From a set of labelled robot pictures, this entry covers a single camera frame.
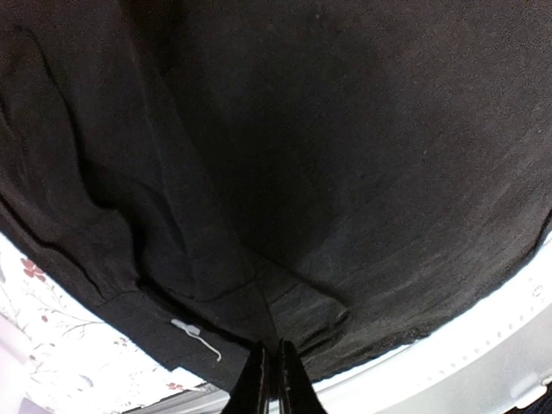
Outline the black long sleeve shirt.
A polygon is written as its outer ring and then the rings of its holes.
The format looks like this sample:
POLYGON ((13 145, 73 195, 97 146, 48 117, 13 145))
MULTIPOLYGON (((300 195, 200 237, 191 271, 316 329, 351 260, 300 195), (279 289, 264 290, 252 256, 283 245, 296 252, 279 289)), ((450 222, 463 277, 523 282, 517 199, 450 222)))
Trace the black long sleeve shirt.
POLYGON ((1 230, 168 369, 312 379, 551 230, 548 1, 4 1, 1 230))

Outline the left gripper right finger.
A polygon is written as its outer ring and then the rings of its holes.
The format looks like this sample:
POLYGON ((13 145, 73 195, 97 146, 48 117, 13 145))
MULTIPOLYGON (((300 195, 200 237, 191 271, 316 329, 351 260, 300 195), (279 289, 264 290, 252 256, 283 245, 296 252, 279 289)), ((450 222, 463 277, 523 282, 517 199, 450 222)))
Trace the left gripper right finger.
POLYGON ((289 341, 279 345, 276 380, 280 413, 327 414, 295 346, 289 341))

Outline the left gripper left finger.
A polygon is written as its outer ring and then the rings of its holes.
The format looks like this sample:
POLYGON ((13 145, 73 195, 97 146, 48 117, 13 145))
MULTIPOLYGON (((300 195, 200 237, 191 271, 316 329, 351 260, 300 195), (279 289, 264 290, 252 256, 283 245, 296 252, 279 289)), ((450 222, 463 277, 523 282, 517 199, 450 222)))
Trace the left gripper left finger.
POLYGON ((271 355, 259 342, 251 351, 222 414, 267 414, 271 396, 271 355))

